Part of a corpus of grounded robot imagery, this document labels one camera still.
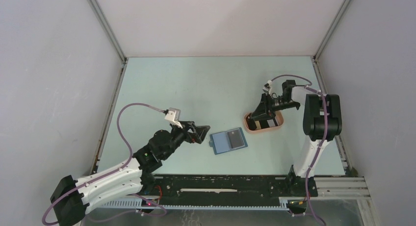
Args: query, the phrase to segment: white wall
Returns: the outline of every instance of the white wall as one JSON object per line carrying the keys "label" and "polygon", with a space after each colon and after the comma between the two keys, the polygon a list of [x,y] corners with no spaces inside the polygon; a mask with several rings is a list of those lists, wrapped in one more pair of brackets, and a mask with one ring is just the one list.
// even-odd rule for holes
{"label": "white wall", "polygon": [[0,0],[0,225],[89,171],[120,68],[87,0]]}
{"label": "white wall", "polygon": [[383,225],[414,225],[416,0],[353,0],[320,58]]}
{"label": "white wall", "polygon": [[343,0],[98,0],[127,56],[313,55]]}

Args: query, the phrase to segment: light blue tabletop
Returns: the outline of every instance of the light blue tabletop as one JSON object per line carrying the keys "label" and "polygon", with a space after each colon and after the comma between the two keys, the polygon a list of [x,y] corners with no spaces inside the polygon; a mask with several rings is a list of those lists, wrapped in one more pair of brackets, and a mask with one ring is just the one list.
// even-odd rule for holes
{"label": "light blue tabletop", "polygon": [[[180,120],[209,125],[208,134],[217,133],[243,127],[243,116],[257,107],[263,85],[281,74],[306,77],[313,82],[313,88],[319,88],[311,59],[306,56],[130,58],[98,171],[120,163],[129,154],[116,126],[123,106],[142,102],[161,109],[178,108],[182,111]],[[277,94],[285,79],[274,82]],[[287,109],[282,114],[285,122],[279,130],[254,135],[244,131],[247,148],[215,155],[207,135],[201,145],[183,143],[154,173],[285,175],[305,139],[303,107],[299,111]],[[133,152],[146,145],[157,130],[170,131],[162,113],[142,106],[129,107],[120,125]],[[324,150],[315,174],[344,175],[335,141]]]}

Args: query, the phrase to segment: gray wall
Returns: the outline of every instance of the gray wall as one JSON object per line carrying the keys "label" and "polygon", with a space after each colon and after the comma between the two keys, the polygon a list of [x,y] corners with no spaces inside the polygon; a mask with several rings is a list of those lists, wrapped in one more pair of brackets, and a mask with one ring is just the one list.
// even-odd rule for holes
{"label": "gray wall", "polygon": [[413,225],[416,0],[353,0],[319,59],[383,225]]}
{"label": "gray wall", "polygon": [[0,33],[0,225],[37,226],[89,171],[121,62],[87,0],[0,0]]}

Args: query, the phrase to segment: robotic arm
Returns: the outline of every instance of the robotic arm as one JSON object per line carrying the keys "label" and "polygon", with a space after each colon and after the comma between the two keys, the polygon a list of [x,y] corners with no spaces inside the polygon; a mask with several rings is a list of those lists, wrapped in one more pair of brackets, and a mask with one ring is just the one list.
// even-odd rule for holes
{"label": "robotic arm", "polygon": [[[300,105],[305,107],[303,117],[303,131],[306,135],[304,146],[300,157],[294,162],[293,170],[296,176],[305,178],[308,168],[314,159],[319,143],[324,139],[324,114],[323,106],[327,106],[328,111],[328,131],[326,138],[321,146],[321,152],[318,154],[317,162],[325,147],[331,142],[336,135],[342,130],[341,108],[338,95],[325,95],[326,104],[323,104],[322,98],[317,91],[308,86],[296,85],[295,80],[286,80],[282,84],[282,95],[274,96],[271,94],[271,81],[264,85],[264,93],[261,95],[260,104],[251,114],[254,121],[270,120],[276,116],[276,111],[296,107],[299,110]],[[308,177],[314,176],[315,166],[312,166]]]}
{"label": "robotic arm", "polygon": [[[52,203],[74,188],[85,186],[53,207],[59,225],[72,226],[95,208],[125,195],[150,192],[155,186],[152,172],[162,166],[161,161],[166,160],[183,142],[201,144],[210,129],[209,126],[196,126],[191,121],[179,121],[180,112],[175,108],[164,111],[171,131],[157,131],[147,145],[133,154],[128,165],[125,166],[125,163],[129,159],[91,176],[78,179],[64,177],[51,196]],[[88,181],[97,178],[97,181],[88,184]]]}

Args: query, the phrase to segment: white table surface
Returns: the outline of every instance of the white table surface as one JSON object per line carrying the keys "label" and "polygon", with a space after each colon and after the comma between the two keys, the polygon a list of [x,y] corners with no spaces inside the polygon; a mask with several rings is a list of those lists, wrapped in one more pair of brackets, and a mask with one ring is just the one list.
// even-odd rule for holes
{"label": "white table surface", "polygon": [[[208,134],[243,127],[244,114],[253,111],[263,85],[280,74],[306,77],[318,89],[309,57],[153,57],[130,58],[111,119],[98,171],[127,158],[128,148],[120,138],[116,119],[119,111],[132,102],[148,103],[182,111],[180,120],[209,125]],[[281,93],[286,78],[274,83]],[[281,129],[261,134],[244,131],[248,147],[215,155],[208,145],[183,143],[157,174],[207,175],[285,175],[298,157],[305,135],[302,130],[303,107],[282,111]],[[159,129],[170,131],[162,113],[142,106],[129,107],[120,120],[121,130],[133,152],[147,144]],[[335,141],[323,152],[316,175],[344,175]]]}

